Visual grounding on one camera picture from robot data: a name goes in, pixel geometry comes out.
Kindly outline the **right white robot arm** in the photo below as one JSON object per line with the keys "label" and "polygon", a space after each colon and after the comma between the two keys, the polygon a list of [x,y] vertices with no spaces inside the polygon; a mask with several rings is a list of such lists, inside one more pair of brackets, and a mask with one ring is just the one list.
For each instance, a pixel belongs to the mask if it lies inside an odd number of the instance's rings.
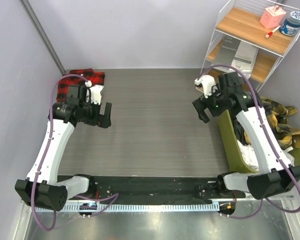
{"label": "right white robot arm", "polygon": [[300,166],[293,166],[279,146],[267,120],[262,101],[251,89],[246,91],[236,72],[220,75],[218,82],[210,75],[194,80],[202,96],[192,102],[198,117],[209,122],[205,110],[213,117],[229,111],[247,133],[258,162],[258,173],[224,173],[216,184],[216,193],[223,198],[233,191],[242,191],[261,200],[291,191],[300,180]]}

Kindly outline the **yellow plaid long sleeve shirt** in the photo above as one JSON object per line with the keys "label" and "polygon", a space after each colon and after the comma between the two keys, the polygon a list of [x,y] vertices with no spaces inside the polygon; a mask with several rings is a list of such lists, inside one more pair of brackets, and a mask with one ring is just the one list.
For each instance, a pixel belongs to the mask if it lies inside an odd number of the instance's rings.
{"label": "yellow plaid long sleeve shirt", "polygon": [[284,106],[268,97],[261,96],[268,124],[279,144],[285,150],[288,147],[300,149],[300,129],[289,124],[288,117],[298,110],[294,106]]}

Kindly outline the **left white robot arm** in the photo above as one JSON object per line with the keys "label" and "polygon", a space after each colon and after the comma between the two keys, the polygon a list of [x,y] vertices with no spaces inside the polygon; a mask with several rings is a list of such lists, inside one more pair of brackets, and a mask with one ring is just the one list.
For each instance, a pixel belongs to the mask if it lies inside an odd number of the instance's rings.
{"label": "left white robot arm", "polygon": [[24,180],[18,179],[15,190],[28,205],[52,211],[63,209],[66,201],[77,195],[90,200],[97,192],[92,177],[77,174],[59,182],[58,170],[67,142],[78,123],[100,128],[111,126],[112,104],[100,113],[104,86],[69,85],[64,102],[52,105],[46,134],[33,167]]}

